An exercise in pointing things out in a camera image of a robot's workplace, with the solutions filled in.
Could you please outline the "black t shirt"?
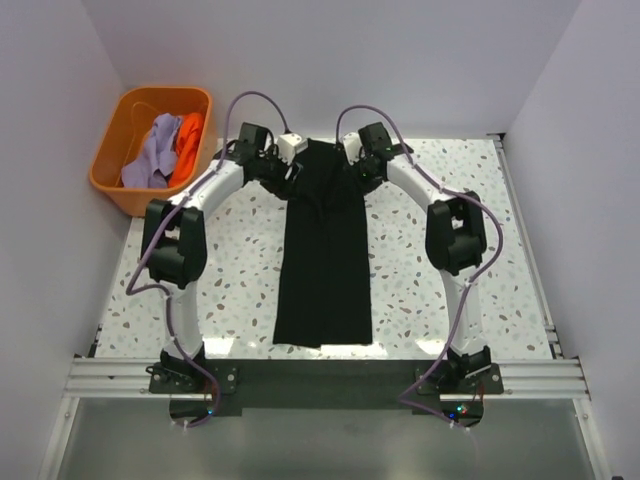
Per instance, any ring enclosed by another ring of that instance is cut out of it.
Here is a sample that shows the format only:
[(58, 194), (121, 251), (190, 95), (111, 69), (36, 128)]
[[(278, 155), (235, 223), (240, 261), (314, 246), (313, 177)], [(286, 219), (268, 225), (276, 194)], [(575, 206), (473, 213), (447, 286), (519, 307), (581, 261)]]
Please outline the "black t shirt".
[(369, 345), (372, 307), (364, 196), (338, 148), (312, 140), (287, 203), (276, 344)]

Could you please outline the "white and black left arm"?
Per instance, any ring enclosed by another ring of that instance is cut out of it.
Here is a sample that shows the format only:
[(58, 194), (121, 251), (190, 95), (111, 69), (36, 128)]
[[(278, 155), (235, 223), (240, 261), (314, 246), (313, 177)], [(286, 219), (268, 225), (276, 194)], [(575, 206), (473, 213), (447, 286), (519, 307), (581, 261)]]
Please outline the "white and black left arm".
[(252, 181), (282, 197), (291, 194), (302, 170), (295, 158), (307, 146), (299, 134), (275, 137), (265, 127), (245, 123), (239, 137), (226, 143), (185, 191), (148, 204), (141, 263), (166, 305), (166, 344), (159, 361), (147, 369), (153, 392), (165, 386), (172, 392), (217, 393), (205, 367), (197, 313), (197, 284), (208, 262), (206, 222)]

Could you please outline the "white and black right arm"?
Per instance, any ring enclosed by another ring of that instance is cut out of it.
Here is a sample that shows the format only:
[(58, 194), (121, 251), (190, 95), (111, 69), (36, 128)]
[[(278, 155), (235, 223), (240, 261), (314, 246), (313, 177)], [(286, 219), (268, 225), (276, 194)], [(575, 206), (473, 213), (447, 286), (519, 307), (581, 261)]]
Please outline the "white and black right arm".
[(408, 158), (409, 148), (393, 143), (382, 123), (339, 139), (349, 168), (369, 193), (384, 182), (400, 188), (426, 214), (425, 250), (439, 272), (449, 315), (443, 352), (416, 381), (469, 392), (491, 367), (479, 295), (474, 284), (487, 250), (484, 211), (473, 192), (454, 193)]

